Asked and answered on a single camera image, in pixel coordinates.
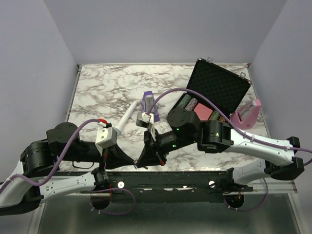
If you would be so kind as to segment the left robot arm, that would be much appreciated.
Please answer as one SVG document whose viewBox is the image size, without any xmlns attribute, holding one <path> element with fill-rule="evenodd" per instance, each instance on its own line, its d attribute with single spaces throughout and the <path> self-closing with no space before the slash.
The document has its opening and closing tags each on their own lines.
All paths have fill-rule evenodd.
<svg viewBox="0 0 312 234">
<path fill-rule="evenodd" d="M 2 216 L 31 212 L 58 196 L 110 191 L 106 170 L 134 164 L 117 145 L 115 129 L 103 119 L 90 119 L 80 126 L 64 122 L 46 135 L 23 151 L 14 171 L 0 185 Z M 62 161 L 92 162 L 99 167 L 75 178 L 51 181 Z"/>
</svg>

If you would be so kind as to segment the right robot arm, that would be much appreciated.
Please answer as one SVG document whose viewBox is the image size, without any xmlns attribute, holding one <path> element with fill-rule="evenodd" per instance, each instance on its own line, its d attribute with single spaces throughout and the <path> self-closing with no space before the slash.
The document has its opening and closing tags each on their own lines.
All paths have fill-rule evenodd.
<svg viewBox="0 0 312 234">
<path fill-rule="evenodd" d="M 106 167 L 115 169 L 126 165 L 138 168 L 165 165 L 171 151 L 196 143 L 199 151 L 208 154 L 222 152 L 238 153 L 256 157 L 258 160 L 242 167 L 227 170 L 225 187 L 235 191 L 243 185 L 271 177 L 276 180 L 294 180 L 304 170 L 304 162 L 295 156 L 299 140 L 295 137 L 287 140 L 274 140 L 255 136 L 234 129 L 226 122 L 218 120 L 201 121 L 194 111 L 176 107 L 167 115 L 171 131 L 159 134 L 153 130 L 152 116 L 142 115 L 141 125 L 148 127 L 144 133 L 144 148 L 134 161 L 122 150 L 116 156 L 104 154 Z"/>
</svg>

